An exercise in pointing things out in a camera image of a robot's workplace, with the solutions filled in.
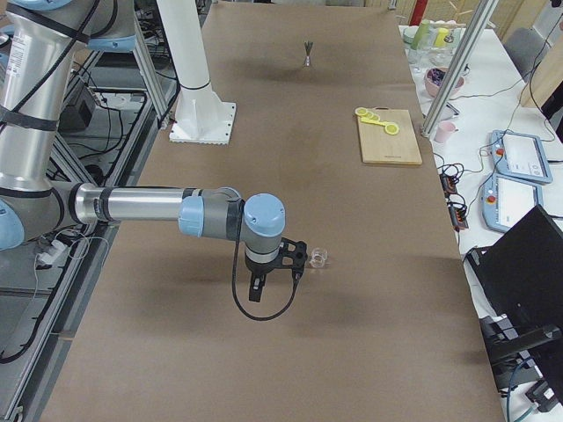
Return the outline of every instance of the brown tabletop surface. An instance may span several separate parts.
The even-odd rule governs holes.
[[[284,236],[330,262],[256,323],[230,295],[233,243],[122,223],[41,420],[502,421],[428,141],[421,166],[362,163],[357,106],[421,122],[394,13],[216,4],[203,34],[230,144],[162,133],[140,185],[274,193]],[[243,298],[248,277],[241,258]],[[290,289],[279,271],[243,302],[265,315]]]

